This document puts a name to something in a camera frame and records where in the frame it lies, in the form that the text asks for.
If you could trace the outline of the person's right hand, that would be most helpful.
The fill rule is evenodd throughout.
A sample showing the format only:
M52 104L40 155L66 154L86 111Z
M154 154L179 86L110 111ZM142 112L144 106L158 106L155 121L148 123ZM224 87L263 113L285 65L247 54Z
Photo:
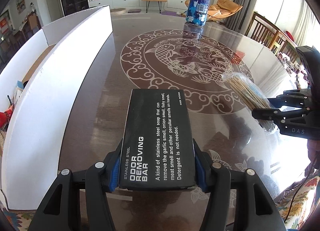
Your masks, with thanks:
M308 157L315 169L319 169L320 141L308 140Z

